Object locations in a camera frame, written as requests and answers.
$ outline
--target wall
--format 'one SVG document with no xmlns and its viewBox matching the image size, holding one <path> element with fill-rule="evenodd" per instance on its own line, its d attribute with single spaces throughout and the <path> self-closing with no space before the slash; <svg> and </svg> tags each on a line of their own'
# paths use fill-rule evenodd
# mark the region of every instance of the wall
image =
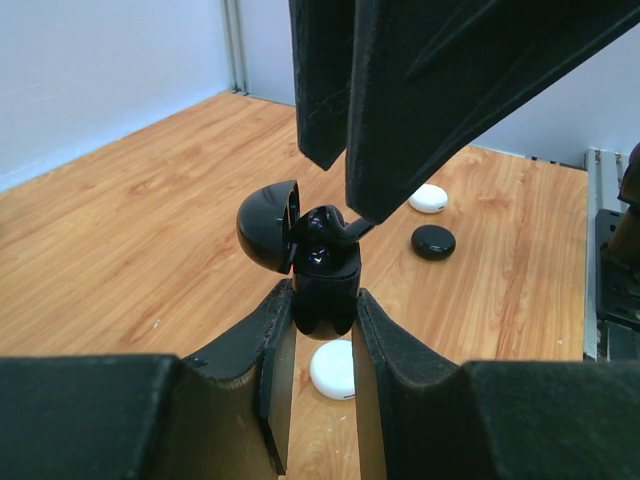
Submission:
<svg viewBox="0 0 640 480">
<path fill-rule="evenodd" d="M 0 190 L 230 86 L 222 0 L 0 0 Z"/>
<path fill-rule="evenodd" d="M 238 0 L 250 92 L 294 103 L 287 0 Z M 640 26 L 532 99 L 474 143 L 582 165 L 587 148 L 630 153 L 640 142 Z"/>
</svg>

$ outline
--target tabletop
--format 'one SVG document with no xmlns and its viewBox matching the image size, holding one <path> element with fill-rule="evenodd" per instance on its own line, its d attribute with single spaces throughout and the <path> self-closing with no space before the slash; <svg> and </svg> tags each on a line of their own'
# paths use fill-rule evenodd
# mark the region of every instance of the tabletop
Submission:
<svg viewBox="0 0 640 480">
<path fill-rule="evenodd" d="M 197 350 L 281 278 L 244 255 L 235 216 L 288 179 L 303 213 L 356 218 L 344 159 L 329 172 L 306 160 L 292 107 L 221 94 L 0 194 L 0 354 Z M 447 208 L 405 204 L 367 235 L 361 285 L 455 362 L 580 360 L 586 173 L 466 147 L 430 182 Z M 445 261 L 411 250 L 429 223 L 456 236 Z M 310 383 L 320 344 L 299 335 L 287 478 L 355 480 L 354 401 Z"/>
</svg>

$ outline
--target wood grain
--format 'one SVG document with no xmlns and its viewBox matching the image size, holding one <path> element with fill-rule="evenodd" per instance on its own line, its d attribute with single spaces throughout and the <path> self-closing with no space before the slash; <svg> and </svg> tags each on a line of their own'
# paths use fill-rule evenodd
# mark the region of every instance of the wood grain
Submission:
<svg viewBox="0 0 640 480">
<path fill-rule="evenodd" d="M 303 210 L 346 209 L 343 161 L 324 173 L 303 159 L 292 108 L 225 94 L 2 194 L 0 353 L 208 343 L 279 278 L 244 256 L 234 220 L 249 193 L 290 178 Z M 362 285 L 456 362 L 581 359 L 586 174 L 465 148 L 432 181 L 447 209 L 404 205 L 369 234 Z M 410 249 L 427 222 L 456 235 L 442 263 Z M 311 385 L 318 346 L 299 338 L 287 477 L 357 479 L 354 402 Z"/>
</svg>

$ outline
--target round white object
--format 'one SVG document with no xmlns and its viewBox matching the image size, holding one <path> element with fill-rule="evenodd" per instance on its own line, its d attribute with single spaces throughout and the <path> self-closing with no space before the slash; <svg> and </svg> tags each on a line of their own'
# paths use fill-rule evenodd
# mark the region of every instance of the round white object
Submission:
<svg viewBox="0 0 640 480">
<path fill-rule="evenodd" d="M 409 197 L 409 205 L 422 213 L 438 213 L 447 206 L 447 192 L 436 185 L 422 185 Z"/>
<path fill-rule="evenodd" d="M 332 340 L 311 358 L 311 381 L 325 397 L 348 400 L 355 397 L 351 342 Z"/>
</svg>

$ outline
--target black disc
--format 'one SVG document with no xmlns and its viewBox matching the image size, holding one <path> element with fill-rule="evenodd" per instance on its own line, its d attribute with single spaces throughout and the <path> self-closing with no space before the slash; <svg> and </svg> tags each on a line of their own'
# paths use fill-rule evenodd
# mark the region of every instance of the black disc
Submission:
<svg viewBox="0 0 640 480">
<path fill-rule="evenodd" d="M 427 260 L 444 260 L 456 249 L 456 238 L 446 228 L 423 225 L 411 235 L 413 250 Z"/>
</svg>

